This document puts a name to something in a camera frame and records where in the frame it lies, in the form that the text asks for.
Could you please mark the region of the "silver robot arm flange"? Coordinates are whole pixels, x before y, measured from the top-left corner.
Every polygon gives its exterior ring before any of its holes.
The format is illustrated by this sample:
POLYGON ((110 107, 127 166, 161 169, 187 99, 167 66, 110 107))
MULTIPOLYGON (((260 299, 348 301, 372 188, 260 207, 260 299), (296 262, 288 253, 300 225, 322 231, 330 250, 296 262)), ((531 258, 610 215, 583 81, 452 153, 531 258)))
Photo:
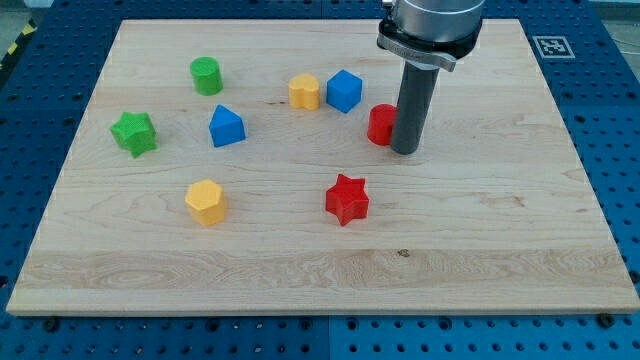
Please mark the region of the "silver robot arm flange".
POLYGON ((377 46, 420 70, 454 70, 475 47, 484 0, 391 0, 382 3, 377 46))

